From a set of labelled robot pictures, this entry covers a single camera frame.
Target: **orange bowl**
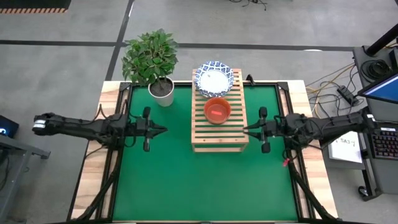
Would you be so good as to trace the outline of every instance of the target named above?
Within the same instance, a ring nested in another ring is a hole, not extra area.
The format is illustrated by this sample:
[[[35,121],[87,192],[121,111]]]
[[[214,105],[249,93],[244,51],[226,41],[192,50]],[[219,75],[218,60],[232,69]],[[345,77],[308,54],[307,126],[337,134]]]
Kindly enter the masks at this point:
[[[212,124],[222,124],[231,114],[231,105],[223,98],[212,98],[205,103],[206,119]]]

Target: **computer monitor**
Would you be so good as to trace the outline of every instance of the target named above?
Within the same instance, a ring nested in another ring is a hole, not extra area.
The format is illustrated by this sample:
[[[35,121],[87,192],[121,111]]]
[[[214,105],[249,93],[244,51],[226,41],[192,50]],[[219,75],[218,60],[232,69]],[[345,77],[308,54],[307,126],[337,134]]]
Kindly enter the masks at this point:
[[[0,115],[0,135],[13,138],[15,133],[17,133],[18,127],[19,124]]]
[[[359,90],[358,96],[398,104],[398,72],[376,80]]]

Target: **power strip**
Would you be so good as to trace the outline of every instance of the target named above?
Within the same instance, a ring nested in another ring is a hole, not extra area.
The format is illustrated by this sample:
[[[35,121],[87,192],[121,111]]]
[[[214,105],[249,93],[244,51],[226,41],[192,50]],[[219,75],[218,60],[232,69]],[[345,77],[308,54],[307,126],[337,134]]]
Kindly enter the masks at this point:
[[[359,103],[359,100],[354,97],[353,93],[347,89],[347,87],[341,85],[337,92],[352,106],[356,106]]]

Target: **green tabletop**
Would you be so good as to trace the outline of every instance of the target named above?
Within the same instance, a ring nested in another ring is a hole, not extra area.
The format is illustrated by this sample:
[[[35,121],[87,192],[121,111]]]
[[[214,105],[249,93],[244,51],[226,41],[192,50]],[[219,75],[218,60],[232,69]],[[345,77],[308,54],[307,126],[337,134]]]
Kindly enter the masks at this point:
[[[245,86],[244,94],[248,124],[258,120],[260,106],[267,107],[268,118],[279,114],[274,86]],[[176,86],[167,108],[157,105],[147,88],[135,88],[131,113],[141,114],[145,106],[169,131],[150,142],[150,152],[142,150],[142,138],[124,149],[114,220],[297,220],[282,138],[269,139],[269,154],[262,154],[253,138],[244,152],[195,153],[190,86]]]

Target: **potted plant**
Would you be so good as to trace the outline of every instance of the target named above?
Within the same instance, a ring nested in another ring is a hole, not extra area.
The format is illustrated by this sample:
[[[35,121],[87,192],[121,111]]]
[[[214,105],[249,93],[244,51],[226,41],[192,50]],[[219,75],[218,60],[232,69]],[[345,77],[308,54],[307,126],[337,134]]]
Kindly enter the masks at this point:
[[[140,86],[148,85],[149,93],[160,106],[173,103],[174,83],[167,77],[178,62],[175,47],[177,43],[163,29],[142,34],[139,39],[130,40],[123,57],[123,77]]]

